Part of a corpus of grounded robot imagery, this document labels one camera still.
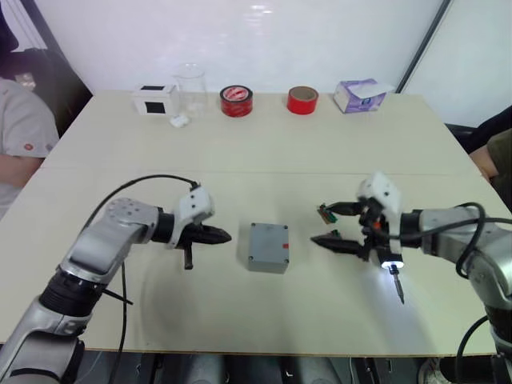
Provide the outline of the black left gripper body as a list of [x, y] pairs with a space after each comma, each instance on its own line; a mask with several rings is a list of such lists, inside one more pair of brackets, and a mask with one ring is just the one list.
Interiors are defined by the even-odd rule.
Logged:
[[185, 270], [192, 270], [194, 268], [192, 245], [194, 242], [199, 242], [202, 229], [202, 224], [189, 224], [183, 229], [180, 235], [176, 248], [183, 251]]

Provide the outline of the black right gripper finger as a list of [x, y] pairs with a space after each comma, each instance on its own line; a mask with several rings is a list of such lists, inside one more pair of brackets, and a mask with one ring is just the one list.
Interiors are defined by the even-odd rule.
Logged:
[[362, 246], [353, 240], [344, 240], [334, 235], [313, 236], [310, 240], [320, 247], [328, 249], [337, 254], [352, 254], [358, 257], [362, 256]]
[[326, 207], [329, 212], [341, 216], [358, 216], [362, 212], [360, 202], [336, 202]]

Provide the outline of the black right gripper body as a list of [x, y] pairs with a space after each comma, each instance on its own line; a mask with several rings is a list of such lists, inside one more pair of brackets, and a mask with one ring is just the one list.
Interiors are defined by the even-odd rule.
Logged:
[[388, 229], [382, 205], [374, 198], [359, 198], [358, 202], [361, 204], [359, 224], [362, 226], [364, 236], [359, 257], [368, 262], [370, 254], [375, 251], [379, 262], [391, 262], [389, 240], [377, 234], [378, 231], [386, 232]]

